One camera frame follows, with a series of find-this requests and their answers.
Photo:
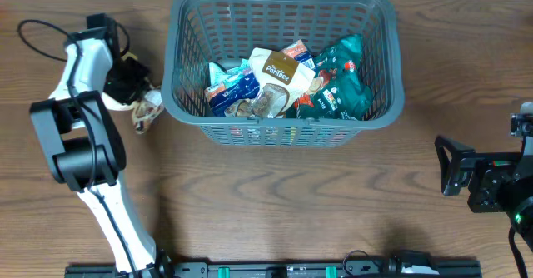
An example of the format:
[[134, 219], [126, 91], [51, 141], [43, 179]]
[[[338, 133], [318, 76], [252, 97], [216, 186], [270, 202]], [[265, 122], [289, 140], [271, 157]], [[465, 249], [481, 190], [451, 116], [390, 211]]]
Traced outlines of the Kleenex tissue multipack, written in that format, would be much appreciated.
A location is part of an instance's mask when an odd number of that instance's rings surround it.
[[[298, 40], [281, 51], [315, 71], [315, 64], [311, 53], [307, 50], [303, 41]], [[259, 84], [252, 70], [238, 81], [227, 85], [223, 82], [207, 87], [204, 95], [207, 99], [211, 112], [217, 117], [236, 117], [236, 105], [241, 99], [251, 99], [258, 92]]]

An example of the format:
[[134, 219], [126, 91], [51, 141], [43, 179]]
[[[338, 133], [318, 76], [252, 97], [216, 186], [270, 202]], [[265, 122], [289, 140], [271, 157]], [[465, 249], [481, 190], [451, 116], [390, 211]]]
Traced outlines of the beige mushroom snack bag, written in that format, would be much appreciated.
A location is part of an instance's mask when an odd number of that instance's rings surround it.
[[259, 84], [251, 99], [241, 99], [237, 117], [275, 118], [281, 116], [311, 86], [315, 71], [283, 52], [254, 48], [249, 58]]

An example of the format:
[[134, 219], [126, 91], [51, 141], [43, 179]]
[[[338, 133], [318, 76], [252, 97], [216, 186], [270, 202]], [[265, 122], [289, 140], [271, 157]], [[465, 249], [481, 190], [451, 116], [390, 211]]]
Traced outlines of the light teal small packet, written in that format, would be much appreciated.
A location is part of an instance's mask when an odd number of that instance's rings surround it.
[[251, 71], [249, 62], [246, 59], [242, 59], [239, 66], [227, 70], [223, 69], [215, 62], [210, 62], [208, 68], [210, 83], [212, 85], [216, 85], [221, 82], [229, 85], [234, 81], [240, 80]]

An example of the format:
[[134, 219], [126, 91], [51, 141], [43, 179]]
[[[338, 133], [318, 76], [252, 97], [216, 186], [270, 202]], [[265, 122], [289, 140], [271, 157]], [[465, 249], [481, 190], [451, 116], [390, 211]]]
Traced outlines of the green Nescafe coffee bag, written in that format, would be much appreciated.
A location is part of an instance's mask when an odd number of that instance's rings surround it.
[[315, 77], [309, 89], [286, 111], [288, 118], [360, 121], [374, 95], [358, 75], [362, 37], [352, 34], [324, 48], [313, 58]]

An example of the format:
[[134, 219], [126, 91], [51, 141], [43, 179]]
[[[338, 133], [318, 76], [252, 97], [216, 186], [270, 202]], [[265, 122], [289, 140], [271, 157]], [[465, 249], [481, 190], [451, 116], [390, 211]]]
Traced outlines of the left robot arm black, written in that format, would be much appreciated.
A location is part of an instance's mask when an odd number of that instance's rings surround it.
[[95, 216], [115, 258], [113, 269], [67, 269], [80, 277], [171, 277], [173, 269], [144, 229], [125, 186], [126, 152], [102, 99], [108, 73], [127, 50], [119, 24], [104, 13], [66, 32], [64, 71], [30, 118], [53, 178], [68, 186]]

